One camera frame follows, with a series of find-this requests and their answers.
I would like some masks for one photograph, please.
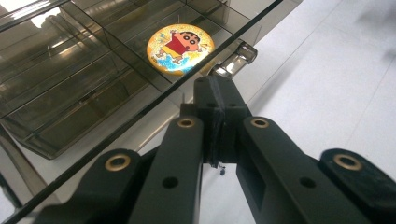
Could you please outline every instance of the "yellow round badge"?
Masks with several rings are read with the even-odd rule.
[[[184,75],[213,51],[215,44],[204,30],[174,24],[157,31],[148,42],[148,59],[161,72]]]

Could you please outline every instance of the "brass rivet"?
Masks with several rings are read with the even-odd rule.
[[[105,164],[108,171],[117,172],[123,170],[131,163],[131,158],[125,154],[117,154],[110,157]]]
[[[192,119],[181,119],[178,121],[177,125],[181,128],[190,128],[194,126],[195,122]]]
[[[333,160],[339,166],[341,166],[347,170],[359,171],[359,170],[361,170],[361,168],[363,168],[363,165],[361,164],[361,162],[356,160],[356,158],[345,155],[345,154],[337,154],[334,156]]]
[[[268,128],[270,126],[270,123],[265,119],[253,119],[250,123],[256,128]]]

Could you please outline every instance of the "cartoon character's face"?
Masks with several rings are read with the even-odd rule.
[[[186,48],[187,51],[196,51],[199,49],[200,38],[194,33],[176,33],[175,37]]]

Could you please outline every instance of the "cartoon character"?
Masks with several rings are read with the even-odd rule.
[[[170,33],[172,34],[172,39],[156,54],[158,58],[161,58],[166,53],[174,59],[173,63],[179,64],[180,60],[183,59],[183,53],[186,51],[202,52],[198,45],[201,39],[195,33],[176,33],[175,30],[171,30]]]

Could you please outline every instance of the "cartoon character's black hair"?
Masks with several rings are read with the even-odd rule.
[[[195,35],[198,38],[198,43],[201,41],[201,38],[198,35],[196,35],[195,33],[193,33],[193,32],[186,31],[186,32],[181,32],[180,34],[181,35],[188,34],[188,35],[191,35],[191,36]]]

